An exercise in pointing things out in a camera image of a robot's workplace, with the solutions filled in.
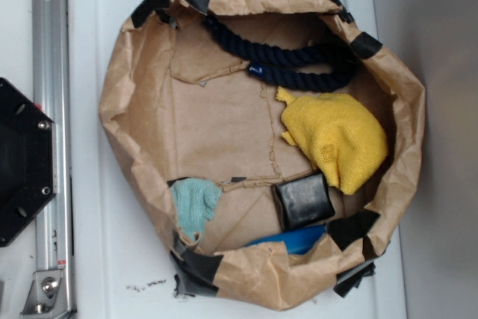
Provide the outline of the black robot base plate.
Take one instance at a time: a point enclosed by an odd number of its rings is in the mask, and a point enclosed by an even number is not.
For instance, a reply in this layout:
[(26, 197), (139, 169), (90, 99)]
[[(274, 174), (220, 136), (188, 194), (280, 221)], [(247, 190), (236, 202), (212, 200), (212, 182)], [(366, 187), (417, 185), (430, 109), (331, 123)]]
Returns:
[(1, 246), (9, 246), (55, 195), (53, 122), (1, 79)]

